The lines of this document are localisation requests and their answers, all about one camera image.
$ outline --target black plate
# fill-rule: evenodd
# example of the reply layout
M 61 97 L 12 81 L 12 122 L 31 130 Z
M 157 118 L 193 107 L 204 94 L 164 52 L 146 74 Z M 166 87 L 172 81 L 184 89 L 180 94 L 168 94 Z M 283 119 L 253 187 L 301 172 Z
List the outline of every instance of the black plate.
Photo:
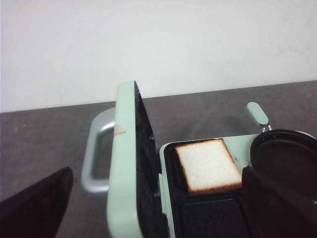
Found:
M 299 194 L 317 198 L 317 140 L 293 130 L 271 130 L 252 142 L 252 166 Z
M 171 143 L 164 150 L 176 237 L 256 237 L 242 189 L 206 195 L 188 194 L 175 146 L 195 142 L 198 141 Z

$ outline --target metal handle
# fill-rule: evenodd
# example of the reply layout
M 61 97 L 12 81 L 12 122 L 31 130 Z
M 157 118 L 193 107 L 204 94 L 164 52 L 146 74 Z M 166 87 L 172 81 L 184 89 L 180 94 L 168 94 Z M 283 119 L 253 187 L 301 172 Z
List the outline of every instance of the metal handle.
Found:
M 89 192 L 107 192 L 109 189 L 109 180 L 107 178 L 96 179 L 93 177 L 93 174 L 97 169 L 98 152 L 102 138 L 108 131 L 114 128 L 114 112 L 115 108 L 111 108 L 98 114 L 90 126 L 81 173 L 82 185 Z

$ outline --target black lid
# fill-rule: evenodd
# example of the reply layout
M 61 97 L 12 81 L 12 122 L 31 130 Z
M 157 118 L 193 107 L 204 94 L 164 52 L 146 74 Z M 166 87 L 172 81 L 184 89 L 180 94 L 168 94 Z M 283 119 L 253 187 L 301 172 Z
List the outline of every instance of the black lid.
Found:
M 159 191 L 160 162 L 155 140 L 137 84 L 135 87 L 136 198 L 140 228 L 144 237 L 168 237 L 167 219 L 162 213 Z

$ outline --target open lid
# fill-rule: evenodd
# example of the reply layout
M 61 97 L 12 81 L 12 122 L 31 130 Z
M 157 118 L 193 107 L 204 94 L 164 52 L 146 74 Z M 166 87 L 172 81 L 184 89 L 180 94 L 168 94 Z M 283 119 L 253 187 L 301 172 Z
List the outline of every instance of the open lid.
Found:
M 113 237 L 167 237 L 159 173 L 155 140 L 138 86 L 134 81 L 123 83 L 117 91 L 107 198 Z

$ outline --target black nonstick plate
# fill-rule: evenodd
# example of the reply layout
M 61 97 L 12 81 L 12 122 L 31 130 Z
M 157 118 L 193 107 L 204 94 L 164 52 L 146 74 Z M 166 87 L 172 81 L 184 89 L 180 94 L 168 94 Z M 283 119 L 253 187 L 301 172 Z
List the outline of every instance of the black nonstick plate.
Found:
M 317 198 L 317 140 L 306 134 L 276 129 L 252 142 L 252 166 L 299 194 Z

